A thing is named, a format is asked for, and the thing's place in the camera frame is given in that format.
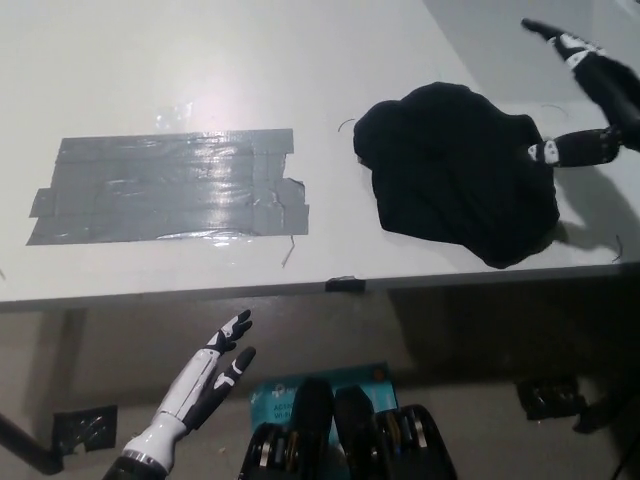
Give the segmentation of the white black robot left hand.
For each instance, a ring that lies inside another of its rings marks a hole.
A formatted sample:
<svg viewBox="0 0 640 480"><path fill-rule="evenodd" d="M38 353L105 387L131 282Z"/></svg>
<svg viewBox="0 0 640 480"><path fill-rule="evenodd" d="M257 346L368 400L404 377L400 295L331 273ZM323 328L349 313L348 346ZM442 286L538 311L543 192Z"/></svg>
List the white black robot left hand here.
<svg viewBox="0 0 640 480"><path fill-rule="evenodd" d="M244 349L218 372L218 362L237 346L252 326L251 312L244 310L220 327L187 362L174 379L150 425L124 448L128 455L153 459L167 470L172 468L175 446L199 429L227 398L256 355Z"/></svg>

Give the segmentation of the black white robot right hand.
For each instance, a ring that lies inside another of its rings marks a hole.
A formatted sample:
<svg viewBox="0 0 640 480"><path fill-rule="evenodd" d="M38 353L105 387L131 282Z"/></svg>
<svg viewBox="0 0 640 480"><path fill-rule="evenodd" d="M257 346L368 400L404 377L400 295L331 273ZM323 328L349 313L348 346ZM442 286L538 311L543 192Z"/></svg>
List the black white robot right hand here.
<svg viewBox="0 0 640 480"><path fill-rule="evenodd" d="M521 25L551 45L608 126L567 133L528 148L529 157L552 168L612 162L621 148L639 150L639 77L595 43L548 23L524 18Z"/></svg>

